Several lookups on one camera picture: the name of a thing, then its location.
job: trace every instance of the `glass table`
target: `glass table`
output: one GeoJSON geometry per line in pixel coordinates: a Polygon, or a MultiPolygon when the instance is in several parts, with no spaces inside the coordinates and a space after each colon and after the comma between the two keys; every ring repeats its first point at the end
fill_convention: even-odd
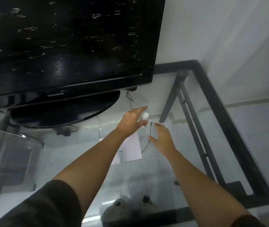
{"type": "MultiPolygon", "coordinates": [[[[102,221],[114,226],[163,226],[194,220],[172,167],[147,140],[150,134],[157,138],[154,122],[162,122],[182,155],[246,208],[269,204],[269,186],[207,76],[194,62],[182,65],[191,71],[179,65],[161,117],[151,115],[149,124],[138,130],[142,157],[124,161],[119,150],[121,163],[110,166],[83,226],[102,226],[102,221]],[[185,87],[187,78],[196,78],[206,96],[206,107],[197,110],[191,102],[185,87]],[[177,97],[186,116],[182,122],[169,114],[177,97]]],[[[174,71],[158,66],[155,74],[174,71]]],[[[53,131],[20,133],[20,127],[9,121],[9,115],[5,115],[0,125],[0,218],[117,125],[102,121],[100,115],[64,137],[53,131]]]]}

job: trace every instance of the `floor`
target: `floor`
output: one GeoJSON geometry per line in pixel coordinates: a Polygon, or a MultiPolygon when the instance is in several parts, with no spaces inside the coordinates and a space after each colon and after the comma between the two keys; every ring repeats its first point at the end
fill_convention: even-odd
{"type": "MultiPolygon", "coordinates": [[[[269,103],[248,105],[228,109],[251,153],[269,182],[269,103]]],[[[247,194],[252,190],[235,156],[230,150],[211,111],[199,114],[199,119],[212,147],[226,182],[241,181],[247,194]]],[[[38,161],[36,171],[37,189],[51,180],[60,170],[78,156],[99,142],[112,131],[117,123],[100,121],[95,117],[81,125],[78,132],[70,137],[57,136],[55,133],[44,136],[45,147],[38,161]]],[[[170,130],[176,148],[196,167],[205,172],[198,155],[194,140],[186,123],[172,124],[169,119],[164,125],[170,130]]],[[[154,126],[151,135],[157,138],[154,126]]],[[[147,145],[141,140],[141,149],[147,145]]],[[[85,218],[100,215],[112,201],[120,196],[132,198],[134,206],[139,206],[144,195],[151,198],[157,211],[186,207],[187,203],[179,186],[174,185],[175,175],[168,163],[155,147],[149,143],[142,153],[143,159],[113,165],[87,211],[85,218]]],[[[34,192],[3,193],[0,196],[0,217],[34,192]]],[[[252,209],[254,215],[269,211],[269,206],[252,209]]],[[[85,226],[98,226],[99,222],[86,223],[85,226]]],[[[178,224],[196,226],[196,222],[178,224]]]]}

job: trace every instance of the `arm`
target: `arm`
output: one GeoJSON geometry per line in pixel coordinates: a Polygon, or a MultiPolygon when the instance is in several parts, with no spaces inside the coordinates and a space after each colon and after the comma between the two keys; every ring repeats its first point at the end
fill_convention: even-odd
{"type": "Polygon", "coordinates": [[[75,191],[83,217],[105,180],[110,164],[122,142],[141,126],[147,125],[147,120],[137,121],[146,109],[147,107],[141,107],[127,112],[115,130],[54,178],[54,180],[64,181],[75,191]]]}
{"type": "Polygon", "coordinates": [[[170,132],[165,126],[157,123],[154,125],[158,132],[158,140],[154,137],[149,137],[149,140],[170,162],[199,226],[231,226],[238,217],[250,214],[226,190],[175,149],[170,132]]]}

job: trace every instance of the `black tv bezel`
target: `black tv bezel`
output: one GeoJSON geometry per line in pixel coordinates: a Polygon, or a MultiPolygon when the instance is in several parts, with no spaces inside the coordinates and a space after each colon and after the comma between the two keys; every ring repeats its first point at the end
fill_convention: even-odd
{"type": "Polygon", "coordinates": [[[144,22],[142,26],[142,73],[109,80],[0,95],[0,101],[7,102],[7,105],[1,105],[0,109],[48,103],[150,84],[153,78],[164,6],[165,0],[146,0],[144,22]],[[64,95],[55,95],[63,91],[64,95]],[[39,99],[36,98],[28,101],[27,99],[29,97],[27,96],[33,94],[38,95],[39,99]],[[21,100],[19,100],[18,103],[15,103],[14,100],[12,101],[13,98],[21,100]]]}

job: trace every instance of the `tv screen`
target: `tv screen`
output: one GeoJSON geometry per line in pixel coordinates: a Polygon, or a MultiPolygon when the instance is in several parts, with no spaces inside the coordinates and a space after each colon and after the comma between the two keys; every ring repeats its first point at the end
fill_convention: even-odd
{"type": "Polygon", "coordinates": [[[164,1],[0,0],[0,96],[152,77],[164,1]]]}

